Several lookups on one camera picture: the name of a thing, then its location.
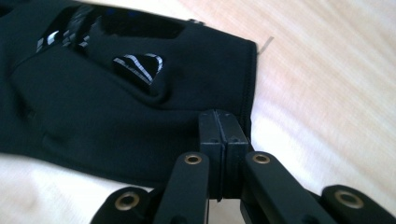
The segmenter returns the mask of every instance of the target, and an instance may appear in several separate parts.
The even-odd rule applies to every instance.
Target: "wooden table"
[[[255,41],[263,50],[255,149],[275,155],[315,193],[347,185],[396,215],[396,2],[94,2],[193,18]],[[0,179],[0,223],[88,223],[126,186],[4,154]],[[237,201],[210,206],[209,223],[243,222]]]

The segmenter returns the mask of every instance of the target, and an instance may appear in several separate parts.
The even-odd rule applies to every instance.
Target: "light wood surface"
[[[252,144],[307,189],[358,189],[396,215],[396,2],[109,1],[255,41],[261,49]],[[126,185],[0,155],[0,223],[88,223]],[[243,223],[237,201],[209,223]]]

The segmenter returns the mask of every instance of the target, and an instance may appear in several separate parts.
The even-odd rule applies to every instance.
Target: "black fabric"
[[[7,15],[10,11],[12,11],[12,8],[0,6],[0,17]]]
[[[21,4],[28,3],[30,0],[0,0],[0,7],[14,8]]]
[[[175,25],[164,26],[176,27],[173,35],[146,28],[138,35],[123,33],[121,25],[109,33],[98,17],[86,29],[89,13],[80,14],[82,22],[60,23],[69,28],[51,27],[65,10],[77,9],[64,14],[70,21],[76,12],[87,12],[81,6],[35,0],[0,19],[0,151],[156,187],[178,155],[199,150],[200,112],[229,111],[249,136],[253,42],[159,16],[154,20]],[[127,15],[150,18],[132,10]],[[71,30],[85,34],[82,53]],[[146,89],[115,71],[114,59],[125,55],[163,59]],[[143,64],[153,74],[157,64]]]

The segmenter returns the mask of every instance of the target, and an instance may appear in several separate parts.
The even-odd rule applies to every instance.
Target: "brass grommet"
[[[269,157],[267,157],[267,156],[265,156],[265,155],[262,155],[262,154],[256,154],[256,155],[254,155],[254,156],[253,156],[253,160],[254,160],[255,162],[259,163],[259,164],[266,164],[266,163],[268,163],[268,162],[271,161]]]
[[[360,209],[363,208],[364,206],[364,203],[361,200],[361,198],[359,198],[358,196],[356,196],[351,192],[339,189],[334,193],[334,196],[339,203],[345,205],[346,207]],[[349,197],[350,199],[352,199],[352,201],[346,200],[345,198],[343,198],[343,196]]]
[[[123,193],[115,202],[116,208],[120,211],[127,211],[139,204],[139,195],[135,192],[128,191]]]
[[[195,164],[200,163],[201,161],[202,161],[202,158],[200,156],[194,155],[194,154],[188,155],[184,159],[184,162],[186,162],[189,165],[195,165]]]

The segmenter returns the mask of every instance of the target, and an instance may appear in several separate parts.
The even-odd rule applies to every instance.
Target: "wood grain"
[[[343,184],[396,215],[396,2],[109,1],[255,41],[252,144],[307,189]],[[123,184],[0,155],[0,223],[87,223]],[[242,223],[237,202],[209,223]]]

